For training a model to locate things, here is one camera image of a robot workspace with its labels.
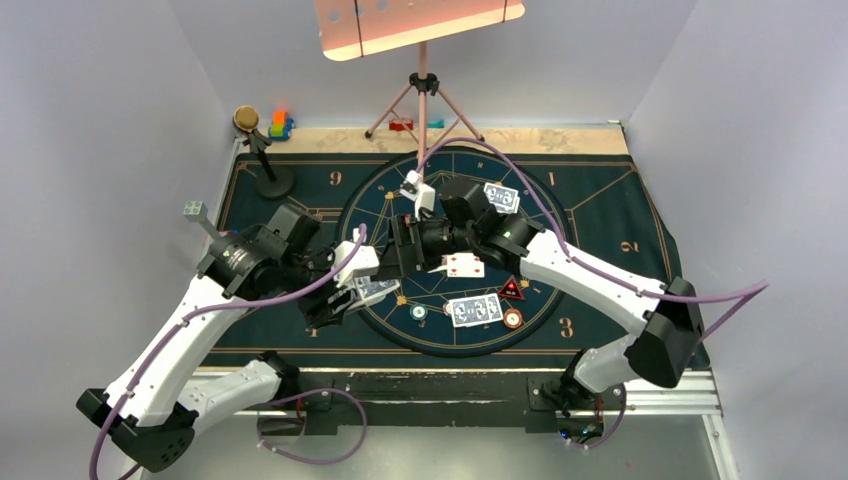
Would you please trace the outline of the blue backed playing card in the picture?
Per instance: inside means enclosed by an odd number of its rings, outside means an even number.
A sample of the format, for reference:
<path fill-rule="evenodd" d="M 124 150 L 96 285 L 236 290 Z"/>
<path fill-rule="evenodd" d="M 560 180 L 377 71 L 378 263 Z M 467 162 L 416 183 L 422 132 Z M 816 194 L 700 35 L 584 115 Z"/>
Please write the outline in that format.
<path fill-rule="evenodd" d="M 514 214 L 518 212 L 520 195 L 516 189 L 486 182 L 484 193 L 498 213 Z"/>
<path fill-rule="evenodd" d="M 472 299 L 453 299 L 448 302 L 448 305 L 451 321 L 455 328 L 466 327 L 476 320 L 474 301 Z"/>
<path fill-rule="evenodd" d="M 500 298 L 494 293 L 468 297 L 464 300 L 463 307 L 464 325 L 475 326 L 497 322 L 504 316 Z"/>

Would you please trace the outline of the red triangular dealer button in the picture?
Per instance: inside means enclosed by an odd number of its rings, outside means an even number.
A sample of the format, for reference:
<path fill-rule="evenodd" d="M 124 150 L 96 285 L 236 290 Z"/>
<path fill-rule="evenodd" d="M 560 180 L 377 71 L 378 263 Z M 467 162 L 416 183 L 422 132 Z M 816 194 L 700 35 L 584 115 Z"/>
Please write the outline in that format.
<path fill-rule="evenodd" d="M 515 277 L 511 277 L 508 281 L 506 281 L 504 285 L 499 289 L 497 295 L 507 300 L 525 300 L 525 296 L 520 282 Z"/>

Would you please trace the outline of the green poker chip stack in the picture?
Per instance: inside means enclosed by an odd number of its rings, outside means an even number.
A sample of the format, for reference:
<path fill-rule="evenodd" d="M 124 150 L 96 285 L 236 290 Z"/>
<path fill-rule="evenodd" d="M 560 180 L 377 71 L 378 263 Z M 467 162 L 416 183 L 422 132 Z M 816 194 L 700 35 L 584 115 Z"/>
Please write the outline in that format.
<path fill-rule="evenodd" d="M 421 304 L 414 304 L 409 309 L 410 317 L 416 322 L 423 322 L 428 316 L 428 309 Z"/>

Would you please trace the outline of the orange poker chip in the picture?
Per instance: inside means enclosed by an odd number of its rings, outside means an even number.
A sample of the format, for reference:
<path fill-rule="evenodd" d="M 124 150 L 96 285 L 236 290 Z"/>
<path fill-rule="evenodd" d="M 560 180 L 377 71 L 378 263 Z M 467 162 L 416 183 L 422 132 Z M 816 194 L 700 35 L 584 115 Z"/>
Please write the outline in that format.
<path fill-rule="evenodd" d="M 516 308 L 507 309 L 503 314 L 503 323 L 511 330 L 518 329 L 524 324 L 523 315 Z"/>

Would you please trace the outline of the blue playing card box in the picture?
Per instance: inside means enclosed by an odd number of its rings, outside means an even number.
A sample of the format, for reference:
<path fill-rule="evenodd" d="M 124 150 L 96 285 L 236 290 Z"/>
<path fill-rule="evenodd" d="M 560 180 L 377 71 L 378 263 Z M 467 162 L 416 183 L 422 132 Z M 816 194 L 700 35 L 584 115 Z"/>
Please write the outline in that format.
<path fill-rule="evenodd" d="M 400 287 L 397 279 L 372 281 L 369 277 L 355 278 L 357 301 L 351 307 L 356 310 L 382 302 L 390 293 Z"/>

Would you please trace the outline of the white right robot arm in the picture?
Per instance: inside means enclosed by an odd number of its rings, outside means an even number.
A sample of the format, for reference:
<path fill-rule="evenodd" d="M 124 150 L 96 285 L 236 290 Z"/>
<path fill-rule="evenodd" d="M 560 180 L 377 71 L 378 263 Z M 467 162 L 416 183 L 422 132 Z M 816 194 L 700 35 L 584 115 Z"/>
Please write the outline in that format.
<path fill-rule="evenodd" d="M 564 241 L 520 213 L 499 212 L 482 184 L 455 177 L 430 188 L 411 171 L 400 187 L 415 204 L 391 219 L 377 279 L 435 269 L 445 255 L 470 253 L 486 267 L 541 282 L 603 313 L 625 335 L 580 351 L 547 399 L 562 411 L 590 407 L 603 392 L 634 379 L 676 387 L 703 335 L 694 287 L 622 270 Z"/>

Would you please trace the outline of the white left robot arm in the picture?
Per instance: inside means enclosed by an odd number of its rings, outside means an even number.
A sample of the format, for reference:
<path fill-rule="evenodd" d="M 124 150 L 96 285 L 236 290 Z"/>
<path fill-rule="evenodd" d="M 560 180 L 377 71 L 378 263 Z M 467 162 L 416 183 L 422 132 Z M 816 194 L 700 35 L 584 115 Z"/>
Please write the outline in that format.
<path fill-rule="evenodd" d="M 86 389 L 76 407 L 137 468 L 173 465 L 209 427 L 252 406 L 284 409 L 307 397 L 300 371 L 274 351 L 191 386 L 195 370 L 247 312 L 297 302 L 313 329 L 362 305 L 355 281 L 378 267 L 358 226 L 350 240 L 314 249 L 320 222 L 290 205 L 264 224 L 212 239 L 175 311 L 133 364 L 105 388 Z"/>

